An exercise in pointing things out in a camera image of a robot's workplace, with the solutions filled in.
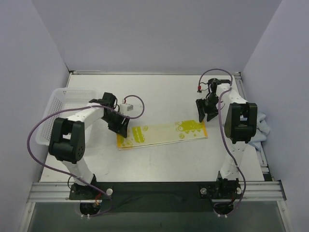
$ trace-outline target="plastic basket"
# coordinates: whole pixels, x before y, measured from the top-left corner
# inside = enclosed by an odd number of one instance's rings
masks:
[[[87,106],[88,102],[93,99],[98,98],[98,92],[94,89],[86,89],[86,88],[57,88],[53,91],[47,107],[44,111],[44,117],[55,113],[59,110],[71,109],[71,108],[79,108]],[[54,120],[57,117],[66,118],[75,114],[76,111],[64,112],[59,115],[55,115],[50,119],[46,120],[42,123],[36,135],[36,142],[42,145],[49,145],[52,128],[54,124]],[[87,143],[89,140],[91,127],[88,127],[85,130],[85,142]]]

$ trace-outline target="gray wall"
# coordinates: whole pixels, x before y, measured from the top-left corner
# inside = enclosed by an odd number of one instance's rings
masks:
[[[30,0],[0,1],[0,231],[17,231],[40,167],[26,139],[69,73]],[[47,148],[32,145],[45,159]]]
[[[249,99],[267,114],[267,160],[296,232],[309,228],[308,9],[308,0],[283,0],[243,72]]]
[[[242,71],[281,0],[33,0],[70,70]]]

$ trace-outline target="yellow pattern on cloth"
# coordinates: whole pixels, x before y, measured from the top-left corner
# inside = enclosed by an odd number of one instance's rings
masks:
[[[117,135],[119,149],[178,143],[205,139],[207,132],[204,122],[188,120],[175,123],[131,127],[127,138]]]

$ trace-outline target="purple cable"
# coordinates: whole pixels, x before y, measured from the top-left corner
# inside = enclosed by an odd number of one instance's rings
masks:
[[[247,183],[246,183],[246,178],[245,178],[244,174],[242,173],[242,171],[240,170],[240,168],[239,168],[239,166],[238,166],[238,163],[237,163],[235,157],[233,156],[233,154],[230,152],[230,150],[229,150],[228,147],[227,147],[226,140],[225,140],[225,136],[224,136],[224,132],[223,132],[223,125],[222,125],[221,110],[222,110],[223,107],[221,108],[221,99],[222,99],[222,96],[223,96],[224,94],[226,94],[227,92],[229,92],[229,91],[232,90],[233,76],[232,76],[231,73],[229,73],[228,71],[226,71],[226,70],[224,70],[224,69],[209,69],[209,70],[205,71],[205,72],[201,75],[201,77],[199,78],[199,81],[198,81],[198,85],[200,85],[201,79],[202,79],[202,77],[203,77],[206,73],[208,73],[208,72],[210,72],[210,71],[214,71],[214,70],[223,71],[223,72],[227,73],[227,74],[231,77],[230,88],[229,88],[228,90],[224,91],[224,92],[219,96],[219,102],[218,102],[218,109],[220,109],[220,110],[218,110],[218,113],[219,113],[219,127],[220,127],[220,133],[221,133],[221,137],[222,137],[222,141],[223,141],[224,147],[225,147],[227,153],[228,153],[228,154],[230,155],[230,157],[233,159],[233,161],[234,161],[234,163],[235,163],[235,165],[236,165],[236,167],[237,167],[237,170],[239,171],[240,175],[242,176],[243,183],[244,183],[244,187],[243,187],[243,191],[242,191],[242,194],[241,194],[241,196],[240,196],[240,199],[239,199],[239,201],[237,202],[237,204],[236,204],[236,206],[234,207],[234,209],[233,209],[231,212],[229,212],[228,214],[226,214],[226,216],[228,216],[228,215],[231,215],[231,214],[235,211],[235,209],[237,209],[237,208],[239,207],[239,205],[240,205],[240,203],[241,203],[241,201],[242,201],[242,199],[243,199],[243,196],[244,196],[244,194],[245,194],[246,187],[247,187]]]
[[[88,185],[88,186],[92,187],[93,189],[97,190],[98,192],[100,192],[100,193],[102,193],[104,196],[106,196],[106,197],[110,200],[110,202],[112,203],[111,197],[110,197],[109,195],[107,195],[106,192],[104,192],[103,190],[97,188],[97,187],[94,186],[94,185],[91,185],[90,183],[87,183],[86,181],[84,181],[83,179],[81,179],[80,177],[78,177],[78,176],[76,176],[76,175],[74,175],[74,174],[68,173],[68,172],[66,172],[66,171],[63,171],[63,170],[60,170],[60,169],[57,169],[57,168],[53,168],[53,167],[51,167],[51,166],[49,166],[49,165],[46,165],[45,163],[39,161],[39,160],[34,156],[34,154],[33,154],[32,151],[31,151],[31,148],[30,148],[30,139],[31,139],[31,137],[32,137],[32,135],[33,135],[33,133],[34,133],[34,131],[35,131],[35,130],[39,127],[39,125],[41,125],[44,121],[46,121],[47,119],[49,119],[49,118],[51,118],[51,117],[53,117],[53,116],[55,116],[55,115],[58,115],[58,114],[61,114],[61,113],[64,113],[64,112],[69,112],[69,111],[77,111],[77,110],[79,111],[79,110],[85,110],[85,109],[89,109],[89,108],[105,108],[105,109],[108,109],[108,110],[113,111],[114,113],[116,113],[116,114],[118,114],[118,115],[121,115],[121,116],[123,116],[123,117],[125,117],[125,118],[129,118],[129,119],[136,119],[136,118],[141,117],[141,116],[143,115],[144,111],[145,111],[145,104],[144,104],[143,100],[142,100],[140,97],[136,96],[136,95],[128,95],[128,96],[125,97],[125,99],[128,98],[128,97],[136,97],[136,98],[138,98],[138,99],[141,101],[141,103],[142,103],[142,105],[143,105],[143,110],[142,110],[142,112],[141,112],[140,115],[138,115],[138,116],[136,116],[136,117],[129,117],[129,116],[123,115],[123,114],[117,112],[116,110],[114,110],[114,109],[112,109],[112,108],[110,108],[110,107],[104,106],[104,105],[92,105],[92,106],[85,106],[85,107],[81,107],[81,108],[60,110],[60,111],[57,111],[57,112],[55,112],[55,113],[53,113],[53,114],[51,114],[51,115],[48,115],[47,117],[43,118],[40,122],[38,122],[38,123],[32,128],[32,130],[30,131],[30,133],[29,133],[29,135],[28,135],[28,138],[27,138],[27,150],[28,150],[30,156],[34,159],[34,161],[36,161],[36,162],[37,162],[38,164],[40,164],[41,166],[43,166],[43,167],[45,167],[45,168],[48,168],[48,169],[51,169],[51,170],[53,170],[53,171],[59,172],[59,173],[63,173],[63,174],[72,176],[72,177],[78,179],[79,181],[81,181],[82,183],[84,183],[85,185]],[[99,211],[99,212],[98,212],[97,214],[95,214],[95,215],[90,215],[90,217],[96,217],[96,216],[103,215],[103,214],[107,213],[108,211],[110,211],[111,209],[112,209],[112,204],[111,204],[111,206],[110,206],[107,210],[104,210],[104,211],[102,211],[102,212]]]

